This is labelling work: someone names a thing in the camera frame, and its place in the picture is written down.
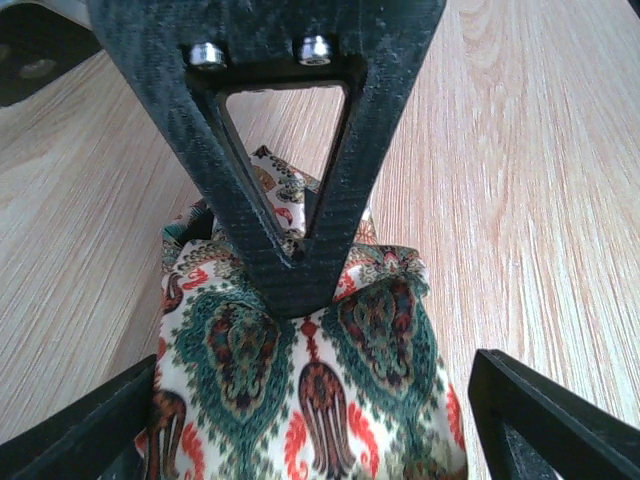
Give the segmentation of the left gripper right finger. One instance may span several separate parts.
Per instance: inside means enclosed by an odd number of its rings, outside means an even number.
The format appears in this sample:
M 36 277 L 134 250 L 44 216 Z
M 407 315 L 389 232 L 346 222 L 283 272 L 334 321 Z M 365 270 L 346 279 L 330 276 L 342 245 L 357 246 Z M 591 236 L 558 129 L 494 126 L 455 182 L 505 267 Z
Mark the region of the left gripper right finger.
M 478 350 L 468 397 L 494 479 L 637 479 L 639 431 L 499 350 Z

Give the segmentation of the floral patterned tie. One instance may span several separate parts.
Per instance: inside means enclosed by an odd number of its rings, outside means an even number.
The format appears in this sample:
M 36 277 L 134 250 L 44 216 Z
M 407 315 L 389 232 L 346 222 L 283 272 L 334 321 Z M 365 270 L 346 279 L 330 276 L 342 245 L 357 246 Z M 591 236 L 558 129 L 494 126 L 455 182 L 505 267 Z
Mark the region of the floral patterned tie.
M 413 249 L 361 217 L 330 303 L 271 317 L 204 202 L 162 235 L 147 479 L 464 479 L 463 421 Z

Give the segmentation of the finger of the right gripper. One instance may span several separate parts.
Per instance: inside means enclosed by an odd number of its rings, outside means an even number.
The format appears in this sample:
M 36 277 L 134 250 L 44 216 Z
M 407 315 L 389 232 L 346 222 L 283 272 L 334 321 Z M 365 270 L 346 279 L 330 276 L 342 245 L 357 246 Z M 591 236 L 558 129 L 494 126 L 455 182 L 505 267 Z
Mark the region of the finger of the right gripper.
M 446 5 L 91 1 L 90 26 L 213 211 L 267 310 L 332 298 Z M 249 161 L 260 143 L 319 177 L 302 236 Z

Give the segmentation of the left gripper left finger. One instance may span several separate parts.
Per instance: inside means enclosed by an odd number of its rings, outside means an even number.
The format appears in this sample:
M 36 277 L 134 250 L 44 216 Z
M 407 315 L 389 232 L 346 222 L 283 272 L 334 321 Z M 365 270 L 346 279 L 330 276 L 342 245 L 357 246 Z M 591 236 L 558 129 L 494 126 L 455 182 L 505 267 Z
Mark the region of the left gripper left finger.
M 1 445 L 3 479 L 96 479 L 147 425 L 150 355 L 49 419 Z

